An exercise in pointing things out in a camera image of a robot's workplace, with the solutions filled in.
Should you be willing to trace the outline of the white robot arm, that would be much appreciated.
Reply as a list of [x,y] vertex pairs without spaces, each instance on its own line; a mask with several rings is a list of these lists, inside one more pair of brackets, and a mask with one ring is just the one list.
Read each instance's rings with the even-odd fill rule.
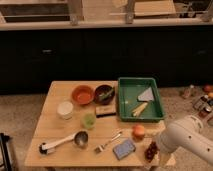
[[156,134],[154,141],[164,154],[172,154],[182,147],[213,166],[213,141],[200,134],[202,129],[202,121],[188,115],[169,123]]

